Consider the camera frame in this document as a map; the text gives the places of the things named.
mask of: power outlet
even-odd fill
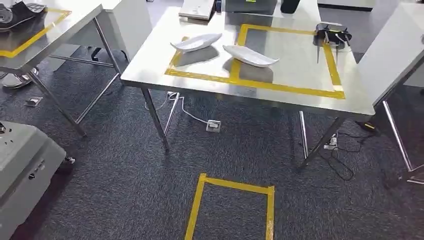
[[[333,134],[331,139],[324,145],[324,149],[333,150],[336,148],[337,148],[337,135]]]
[[[206,124],[206,131],[219,133],[221,131],[221,121],[208,120]]]

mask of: black cable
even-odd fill
[[[341,178],[343,181],[345,181],[345,182],[348,182],[348,181],[350,181],[350,180],[352,180],[353,178],[354,178],[354,176],[355,176],[355,172],[350,168],[350,167],[348,167],[344,162],[342,162],[342,161],[340,161],[337,157],[335,157],[335,156],[333,156],[333,153],[334,153],[334,151],[336,150],[336,149],[339,149],[338,147],[335,147],[335,148],[333,148],[332,150],[331,150],[331,154],[330,154],[330,158],[331,159],[334,159],[336,162],[338,162],[339,164],[341,164],[341,165],[343,165],[343,167],[347,170],[347,171],[349,171],[350,172],[350,176],[349,177],[343,177],[340,173],[339,173],[339,171],[335,168],[335,167],[333,167],[333,165],[331,165],[331,163],[330,163],[330,158],[326,158],[326,157],[323,157],[322,155],[321,155],[321,153],[318,153],[319,154],[319,156],[322,158],[322,159],[324,159],[326,162],[327,162],[327,164],[328,164],[328,166],[335,172],[335,174],[339,177],[339,178]]]
[[[342,162],[338,157],[334,156],[333,153],[335,152],[335,150],[340,150],[340,151],[344,151],[344,152],[347,152],[347,153],[359,153],[359,152],[361,152],[362,146],[364,145],[365,141],[372,138],[372,137],[375,137],[377,135],[377,133],[365,135],[365,136],[356,136],[356,135],[351,135],[351,134],[345,133],[345,132],[337,132],[337,136],[339,134],[348,136],[348,137],[353,138],[353,139],[361,139],[361,140],[357,141],[359,143],[359,148],[355,149],[355,150],[350,150],[350,149],[344,149],[344,148],[337,146],[337,147],[335,147],[331,150],[330,158],[326,158],[326,157],[322,156],[321,153],[318,153],[318,155],[327,162],[328,166],[335,172],[335,174],[339,178],[341,178],[345,182],[348,182],[348,181],[353,179],[353,177],[355,176],[355,172],[350,167],[348,167],[344,162]],[[340,172],[330,163],[331,159],[334,159],[337,163],[343,165],[343,167],[348,172],[350,172],[350,176],[349,177],[342,176],[340,174]]]

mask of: white cable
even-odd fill
[[[182,109],[182,111],[183,111],[185,114],[187,114],[187,115],[189,115],[190,117],[192,117],[192,118],[196,119],[197,121],[200,121],[200,122],[202,122],[202,123],[208,124],[208,122],[207,122],[207,121],[202,120],[202,119],[200,119],[200,118],[197,118],[197,117],[193,116],[191,113],[189,113],[188,111],[186,111],[186,110],[184,109],[184,97],[182,96],[182,97],[180,97],[180,99],[182,99],[181,109]]]
[[[169,95],[169,97],[165,98],[165,102],[163,102],[163,104],[162,104],[159,108],[157,108],[156,110],[161,109],[161,108],[165,105],[165,103],[167,102],[167,100],[169,100],[169,101],[174,101],[174,100],[175,100],[175,98],[173,98],[173,97],[174,97],[174,96],[176,96],[176,95],[177,95],[177,93],[176,93],[176,92],[173,92],[172,94],[170,94],[170,95]],[[180,97],[179,97],[179,99],[181,99],[181,100],[182,100],[181,109],[182,109],[182,111],[183,111],[185,114],[189,115],[190,117],[192,117],[193,119],[195,119],[195,120],[197,120],[197,121],[200,121],[200,122],[202,122],[202,123],[204,123],[204,124],[208,124],[208,122],[207,122],[207,121],[202,120],[202,119],[200,119],[200,118],[198,118],[198,117],[193,116],[193,114],[189,113],[188,111],[186,111],[186,110],[184,109],[184,97],[183,97],[183,96],[180,96]],[[146,110],[149,110],[149,109],[148,109],[148,107],[147,107],[147,104],[146,104],[146,103],[144,103],[144,108],[145,108]]]
[[[340,41],[342,41],[343,43],[345,42],[345,40],[343,40],[341,37],[339,37],[339,35],[336,33],[335,36],[340,39]]]
[[[165,101],[162,103],[162,105],[160,105],[160,107],[158,107],[158,108],[156,108],[156,111],[157,110],[159,110],[159,109],[161,109],[166,103],[167,103],[167,97],[165,97]],[[146,110],[149,110],[149,108],[147,107],[147,102],[145,102],[144,103],[144,108],[146,109]]]

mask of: white oval dish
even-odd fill
[[[268,67],[280,60],[269,58],[245,46],[223,45],[222,47],[234,58],[258,68]]]
[[[203,34],[203,35],[189,38],[179,43],[171,42],[171,45],[175,49],[183,53],[188,53],[188,52],[193,52],[199,49],[204,49],[210,46],[211,44],[216,42],[218,39],[220,39],[222,35],[223,35],[222,33]]]

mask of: floor socket cover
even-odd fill
[[[42,99],[43,98],[40,97],[40,96],[31,97],[29,100],[26,100],[25,101],[26,102],[25,103],[25,106],[35,108],[35,107],[38,106],[38,104],[40,104],[40,102],[41,102]]]
[[[206,124],[206,131],[219,133],[221,130],[221,121],[208,120]]]

